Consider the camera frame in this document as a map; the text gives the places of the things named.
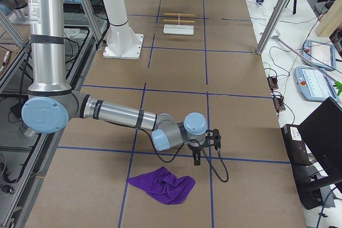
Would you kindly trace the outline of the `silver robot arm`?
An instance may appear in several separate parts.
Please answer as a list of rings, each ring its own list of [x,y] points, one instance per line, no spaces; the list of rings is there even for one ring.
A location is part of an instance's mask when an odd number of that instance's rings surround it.
[[[195,165],[209,146],[205,117],[188,114],[176,122],[166,113],[156,114],[97,99],[74,91],[66,80],[65,0],[28,0],[33,84],[21,115],[24,123],[40,133],[54,133],[73,118],[92,118],[145,131],[156,152],[187,145]]]
[[[29,18],[26,0],[1,0],[1,11],[6,16],[14,12],[16,17],[21,21],[28,20]]]

